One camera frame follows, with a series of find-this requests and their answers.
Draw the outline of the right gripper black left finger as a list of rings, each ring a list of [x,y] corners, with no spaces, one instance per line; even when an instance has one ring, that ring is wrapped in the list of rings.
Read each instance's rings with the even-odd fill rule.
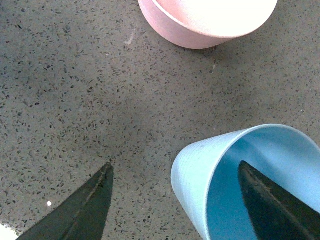
[[[114,168],[106,163],[19,240],[101,240],[111,205]]]

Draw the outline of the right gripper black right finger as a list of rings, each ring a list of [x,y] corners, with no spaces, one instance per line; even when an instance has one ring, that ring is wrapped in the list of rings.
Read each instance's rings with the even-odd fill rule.
[[[245,161],[239,164],[238,181],[259,240],[320,238],[320,213]]]

